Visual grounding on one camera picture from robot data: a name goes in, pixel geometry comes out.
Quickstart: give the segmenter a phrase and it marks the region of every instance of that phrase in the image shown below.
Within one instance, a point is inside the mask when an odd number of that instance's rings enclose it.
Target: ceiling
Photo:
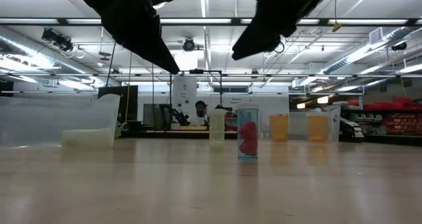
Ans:
[[[348,18],[421,18],[422,0],[323,0],[309,15],[309,18],[334,18],[335,9],[338,17]],[[206,17],[253,17],[255,1],[253,0],[209,0],[209,13]],[[274,11],[274,17],[280,17],[285,9]],[[175,0],[166,3],[158,9],[162,18],[165,17],[203,17],[201,0]],[[82,0],[0,0],[0,16],[2,17],[53,17],[53,18],[98,18],[94,10]],[[8,26],[36,42],[42,42],[43,26]],[[81,46],[86,52],[82,59],[73,57],[99,72],[107,72],[108,65],[98,66],[98,52],[112,52],[113,39],[105,32],[102,40],[102,29],[99,26],[57,26],[58,32],[72,37],[74,44]],[[375,27],[343,27],[337,32],[332,27],[299,27],[286,39],[286,50],[279,55],[267,59],[263,54],[254,55],[240,61],[231,58],[231,47],[236,42],[244,26],[208,26],[211,45],[210,69],[222,70],[227,73],[259,72],[274,73],[311,73],[312,67],[323,67],[327,62],[341,57],[348,50],[369,39],[369,33]],[[202,26],[164,26],[162,37],[172,49],[179,47],[179,41],[193,38],[195,43],[204,45],[204,28]],[[412,39],[411,46],[419,48],[421,41]],[[389,54],[398,57],[401,53]],[[198,66],[206,68],[204,52],[197,52]],[[127,72],[131,62],[131,53],[122,47],[117,47],[113,67]],[[371,67],[386,60],[386,53],[380,51],[358,62],[360,66]],[[133,70],[138,73],[151,71],[151,64],[134,55]],[[273,81],[292,81],[292,78],[275,78]]]

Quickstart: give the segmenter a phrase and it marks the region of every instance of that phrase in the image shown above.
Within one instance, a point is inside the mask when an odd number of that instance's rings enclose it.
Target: lamp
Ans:
[[[328,96],[324,96],[323,98],[318,98],[319,104],[328,103]]]
[[[300,103],[300,104],[297,104],[296,107],[298,109],[304,109],[304,108],[306,108],[306,104],[305,103]]]

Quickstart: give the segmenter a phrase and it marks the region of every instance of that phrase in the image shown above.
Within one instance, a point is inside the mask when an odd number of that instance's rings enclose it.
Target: duct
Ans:
[[[410,62],[411,65],[408,65],[407,68],[413,67],[415,65],[422,65],[422,59],[415,59],[412,62]],[[408,72],[406,72],[404,69],[400,69],[400,70],[396,70],[393,73],[389,73],[389,75],[401,75],[401,74],[406,74]],[[341,91],[341,92],[346,92],[349,90],[353,90],[354,88],[358,88],[361,86],[364,86],[365,89],[366,88],[370,88],[376,85],[379,85],[382,82],[386,82],[387,80],[390,80],[390,78],[386,78],[386,79],[376,79],[376,78],[368,78],[368,79],[362,79],[362,80],[355,80],[353,82],[350,82],[347,84],[346,87],[342,87],[342,88],[338,88],[337,91]]]
[[[422,48],[421,48],[421,49],[416,49],[415,51],[412,51],[412,52],[406,53],[406,54],[404,54],[404,55],[398,56],[398,57],[396,57],[396,58],[390,59],[390,60],[388,60],[387,62],[381,63],[381,64],[379,64],[379,65],[377,65],[377,66],[374,66],[374,67],[376,67],[376,68],[377,68],[377,70],[379,70],[379,69],[381,69],[381,68],[391,66],[391,65],[393,65],[394,63],[397,63],[397,62],[400,62],[400,61],[406,61],[406,59],[408,59],[408,58],[410,58],[410,57],[415,57],[415,56],[417,56],[417,55],[419,55],[419,54],[421,54],[421,53],[422,53]],[[339,83],[339,82],[337,81],[335,84],[332,84],[332,85],[326,86],[326,87],[324,87],[323,89],[321,89],[321,90],[319,90],[319,91],[329,90],[329,89],[332,89],[332,88],[335,88],[335,87],[341,86],[341,84],[343,84],[343,83],[342,83],[342,82],[340,82],[340,83]]]
[[[367,40],[359,44],[353,49],[347,51],[340,58],[328,62],[327,66],[325,66],[321,71],[319,71],[318,74],[330,74],[335,70],[348,66],[373,53],[376,53],[379,49],[390,47],[401,41],[406,41],[410,39],[413,32],[418,31],[419,30],[413,31],[407,27],[401,27],[396,30],[388,30],[387,28],[383,28],[383,32],[389,32],[389,34],[384,34],[381,42],[371,45],[370,41]],[[313,82],[314,80],[316,80],[316,78],[301,78],[297,79],[294,84],[304,86]]]
[[[51,63],[52,65],[60,64],[63,66],[63,70],[73,70],[77,73],[98,73],[96,70],[72,59],[68,59],[60,53],[57,53],[48,47],[44,47],[31,39],[25,38],[4,26],[0,27],[0,42],[5,42],[13,48],[19,48],[21,51],[25,52],[26,56],[39,55],[45,63]],[[96,78],[96,80],[106,84],[106,79],[104,78]],[[114,79],[110,79],[109,83],[112,86],[120,86],[120,83]]]

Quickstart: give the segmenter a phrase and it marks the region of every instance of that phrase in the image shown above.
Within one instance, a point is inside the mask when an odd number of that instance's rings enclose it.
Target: ceiling pipe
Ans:
[[[386,61],[386,62],[384,62],[384,63],[381,63],[381,64],[379,64],[379,65],[376,65],[376,66],[374,66],[374,67],[376,67],[377,68],[377,70],[379,70],[379,69],[382,69],[382,68],[384,68],[384,67],[389,67],[389,66],[391,66],[391,65],[393,65],[394,63],[397,63],[397,62],[400,62],[400,61],[406,61],[406,59],[408,59],[408,58],[410,58],[410,57],[414,57],[414,56],[416,56],[416,55],[418,55],[418,54],[421,54],[422,53],[422,48],[421,49],[416,49],[415,51],[412,51],[412,52],[409,52],[409,53],[406,53],[406,54],[404,54],[404,55],[400,55],[400,56],[398,56],[398,57],[396,57],[396,58],[393,58],[393,59],[390,59],[389,61]],[[338,86],[341,86],[343,83],[335,83],[335,84],[333,84],[333,85],[330,85],[330,86],[326,86],[326,87],[324,87],[322,90],[319,90],[319,92],[322,92],[322,91],[324,91],[324,90],[330,90],[330,89],[332,89],[332,88],[336,88],[336,87],[338,87]]]
[[[349,13],[351,13],[353,10],[355,10],[360,4],[362,4],[364,0],[358,0],[358,2],[356,2],[344,15],[343,17],[346,17]],[[319,34],[317,37],[315,37],[315,39],[309,43],[307,46],[305,46],[305,48],[299,52],[299,54],[301,54],[302,52],[304,52],[305,50],[307,50],[308,48],[310,48],[310,46],[314,45],[314,43],[316,43],[319,39],[321,39],[321,37],[323,37],[323,35],[325,35],[325,33],[327,33],[330,29],[326,29],[324,31],[321,32],[321,34]],[[273,78],[269,78],[260,88],[264,87],[266,85],[266,83],[270,82]]]
[[[54,50],[44,47],[43,45],[36,43],[35,41],[26,38],[19,33],[16,33],[13,30],[10,30],[4,26],[0,26],[0,40],[3,40],[5,42],[9,42],[11,44],[15,44],[16,47],[19,47],[25,53],[26,56],[32,57],[33,55],[29,52],[36,52],[35,54],[40,54],[44,56],[47,60],[51,61],[52,63],[61,65],[63,67],[63,70],[71,70],[75,71],[77,73],[92,73],[96,74],[98,71],[91,69],[90,67],[87,67],[81,63],[78,63],[72,59],[68,59],[62,54],[55,52]],[[106,84],[105,78],[96,78],[101,83]],[[109,84],[112,86],[120,86],[120,83],[114,79],[110,79]]]
[[[320,70],[315,75],[321,75],[321,74],[330,74],[331,72],[334,72],[335,70],[338,70],[342,67],[351,65],[373,53],[376,53],[379,49],[384,49],[386,47],[393,46],[400,41],[407,41],[414,35],[414,33],[418,32],[419,30],[413,31],[407,27],[401,27],[399,29],[391,31],[391,33],[387,34],[383,38],[383,43],[381,45],[371,45],[370,41],[367,40],[358,46],[354,47],[353,49],[349,50],[345,54],[343,54],[340,58],[334,59],[327,63],[327,65]],[[298,86],[304,86],[308,85],[311,82],[315,81],[317,78],[301,78],[296,79],[295,83]]]
[[[407,67],[412,67],[415,65],[422,65],[422,59],[419,60],[414,60],[411,65],[408,65]],[[394,72],[388,74],[388,75],[402,75],[402,74],[407,74],[406,72],[403,72],[404,69],[400,69],[400,70],[395,70]],[[354,81],[351,82],[349,84],[347,84],[347,86],[349,87],[350,90],[342,90],[342,92],[347,92],[347,91],[351,91],[354,90],[354,87],[359,88],[359,87],[364,87],[365,89],[373,87],[373,86],[377,86],[383,82],[386,82],[387,80],[390,80],[392,78],[384,78],[384,79],[378,79],[378,80],[374,80],[374,79],[362,79],[360,81]]]

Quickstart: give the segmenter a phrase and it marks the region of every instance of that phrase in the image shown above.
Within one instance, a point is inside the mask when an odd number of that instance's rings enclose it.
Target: ceiling light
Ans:
[[[318,103],[319,104],[328,103],[328,96],[324,96],[323,98],[318,98]]]
[[[377,80],[377,81],[374,81],[374,82],[368,83],[368,84],[366,84],[365,86],[374,86],[374,85],[377,85],[378,83],[383,82],[383,81],[385,81],[385,80]]]
[[[381,66],[373,66],[373,67],[370,67],[369,69],[366,69],[366,70],[361,71],[359,74],[360,75],[362,75],[362,74],[368,74],[368,73],[374,72],[374,71],[376,71],[376,70],[378,70],[380,68],[381,68]]]
[[[396,74],[405,74],[405,73],[414,72],[417,70],[422,70],[422,64],[406,67],[405,69],[397,71]]]
[[[101,24],[101,19],[67,19],[69,24]]]
[[[312,90],[313,92],[319,92],[322,91],[324,88],[322,86],[319,86],[317,88],[315,88],[314,90]]]
[[[52,63],[49,59],[46,57],[35,54],[32,57],[23,56],[23,55],[10,55],[14,58],[20,59],[20,62],[28,62],[32,65],[38,66],[37,69],[57,69],[57,67],[53,67],[54,63]]]
[[[0,24],[58,24],[57,19],[46,18],[0,18]]]
[[[9,77],[14,78],[14,79],[18,79],[18,80],[23,80],[25,82],[37,83],[36,80],[34,80],[32,78],[28,78],[27,76],[9,76]]]
[[[35,67],[23,65],[8,58],[0,60],[0,67],[18,72],[40,72],[40,70],[36,69]]]
[[[406,19],[347,19],[342,20],[338,19],[337,23],[339,24],[405,24],[408,20]],[[329,20],[329,24],[336,23],[336,20]]]
[[[229,18],[164,18],[162,24],[231,24]]]
[[[174,55],[174,60],[179,65],[180,70],[193,70],[198,68],[198,57],[195,53],[180,53]]]
[[[157,9],[160,9],[160,8],[164,7],[165,4],[166,4],[166,2],[160,3],[158,5],[153,6],[153,8],[157,10]]]
[[[298,24],[318,24],[319,19],[301,19]]]
[[[304,109],[304,108],[306,108],[306,105],[305,105],[305,103],[301,103],[301,104],[297,104],[296,107],[298,109]]]
[[[356,89],[358,87],[359,86],[345,86],[345,87],[342,87],[342,88],[338,89],[337,91],[339,91],[339,92],[346,92],[346,91],[354,90],[354,89]]]
[[[79,82],[73,82],[73,81],[69,81],[69,80],[60,80],[59,81],[60,84],[70,87],[70,88],[74,88],[77,90],[93,90],[92,87],[87,86],[85,84],[81,84]]]
[[[242,24],[250,24],[252,22],[252,19],[250,18],[250,19],[241,19],[240,20],[240,23],[242,23]]]

